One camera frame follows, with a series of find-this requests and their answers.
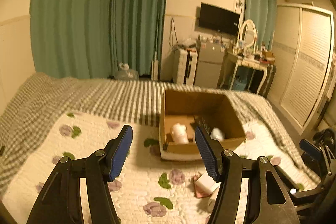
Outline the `light blue earbuds case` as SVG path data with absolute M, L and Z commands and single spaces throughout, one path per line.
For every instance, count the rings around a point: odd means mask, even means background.
M 219 128 L 215 127 L 210 133 L 210 138 L 217 141 L 224 141 L 225 135 Z

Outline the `black remote control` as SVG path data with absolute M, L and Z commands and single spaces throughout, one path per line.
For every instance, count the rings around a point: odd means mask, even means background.
M 194 121 L 191 123 L 193 129 L 199 128 L 202 132 L 206 132 L 210 135 L 213 128 L 210 124 L 205 120 L 205 118 L 201 116 L 194 116 Z

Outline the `white bottle with loop lid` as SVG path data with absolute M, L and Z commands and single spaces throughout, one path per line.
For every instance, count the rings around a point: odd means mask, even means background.
M 186 126 L 184 124 L 176 123 L 170 130 L 173 142 L 176 144 L 187 144 L 189 142 Z

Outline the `white bottle red cap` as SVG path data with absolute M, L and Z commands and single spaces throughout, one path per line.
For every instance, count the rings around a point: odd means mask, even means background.
M 219 192 L 220 187 L 217 187 L 214 192 L 212 193 L 212 195 L 210 196 L 209 200 L 208 200 L 208 204 L 207 204 L 207 211 L 209 213 L 211 213 L 214 209 L 215 206 L 215 202 L 217 200 L 217 196 L 218 196 L 218 192 Z

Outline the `floral white quilt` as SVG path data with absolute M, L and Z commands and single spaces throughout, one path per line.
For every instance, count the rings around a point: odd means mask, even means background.
M 115 138 L 122 124 L 89 114 L 62 115 L 42 145 L 32 153 L 14 176 L 3 204 L 17 223 L 26 223 L 47 177 L 58 160 L 89 156 Z M 205 173 L 201 161 L 163 161 L 159 154 L 158 129 L 132 125 L 130 153 L 110 194 L 122 223 L 206 223 L 206 197 L 197 198 L 193 182 Z M 246 140 L 235 149 L 249 159 L 267 157 L 279 165 L 301 190 L 313 189 L 316 182 L 283 153 L 268 129 L 258 121 L 243 126 Z

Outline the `blue basket under table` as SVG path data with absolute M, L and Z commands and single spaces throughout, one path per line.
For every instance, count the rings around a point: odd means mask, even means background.
M 232 85 L 232 90 L 235 91 L 244 91 L 247 85 L 247 78 L 246 77 L 240 77 L 236 76 L 233 85 Z

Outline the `white dressing table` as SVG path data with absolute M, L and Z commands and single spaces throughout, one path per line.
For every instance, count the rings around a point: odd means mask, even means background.
M 244 91 L 267 97 L 275 74 L 276 66 L 274 64 L 226 53 L 217 87 L 232 90 L 236 76 L 246 77 L 247 85 Z

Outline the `open cardboard box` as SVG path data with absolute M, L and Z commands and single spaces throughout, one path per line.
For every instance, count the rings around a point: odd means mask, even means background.
M 185 126 L 187 143 L 173 140 L 173 126 Z M 194 142 L 197 128 L 208 134 L 214 128 L 223 133 L 223 148 L 234 150 L 245 141 L 245 132 L 236 115 L 233 104 L 225 94 L 208 92 L 183 92 L 166 89 L 161 103 L 159 121 L 159 147 L 161 158 L 171 161 L 200 160 Z

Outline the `oval white vanity mirror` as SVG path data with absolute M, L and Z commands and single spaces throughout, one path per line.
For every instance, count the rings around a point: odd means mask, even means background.
M 252 48 L 257 42 L 257 28 L 252 19 L 247 19 L 239 28 L 237 46 L 241 49 Z

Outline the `grey checked bedsheet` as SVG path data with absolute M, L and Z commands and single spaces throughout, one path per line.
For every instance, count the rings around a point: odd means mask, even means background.
M 316 184 L 318 175 L 304 163 L 283 124 L 262 96 L 151 81 L 56 79 L 34 73 L 20 86 L 1 114 L 1 198 L 27 158 L 44 142 L 64 113 L 89 113 L 107 120 L 159 126 L 165 89 L 225 94 L 244 125 L 263 123 L 279 149 Z

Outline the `grey mini fridge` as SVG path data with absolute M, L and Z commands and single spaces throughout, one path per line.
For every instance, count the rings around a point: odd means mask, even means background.
M 225 48 L 221 44 L 201 42 L 194 85 L 216 88 L 222 69 Z

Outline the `clear plastic water jug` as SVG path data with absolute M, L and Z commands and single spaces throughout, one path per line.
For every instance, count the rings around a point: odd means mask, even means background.
M 122 81 L 138 80 L 139 74 L 138 71 L 130 69 L 129 64 L 119 63 L 114 78 Z

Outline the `right green curtain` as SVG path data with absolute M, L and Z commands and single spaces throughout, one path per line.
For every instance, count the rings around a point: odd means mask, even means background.
M 277 13 L 277 0 L 245 0 L 244 19 L 251 19 L 257 30 L 257 45 L 270 50 Z

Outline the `large green curtain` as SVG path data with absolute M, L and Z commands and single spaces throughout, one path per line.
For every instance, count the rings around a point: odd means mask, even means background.
M 160 59 L 166 0 L 31 0 L 37 72 L 78 79 L 114 76 L 120 63 L 149 75 Z

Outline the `wall mounted black television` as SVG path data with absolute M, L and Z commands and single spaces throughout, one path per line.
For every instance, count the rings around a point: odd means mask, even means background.
M 201 3 L 199 27 L 236 36 L 240 14 L 217 6 Z

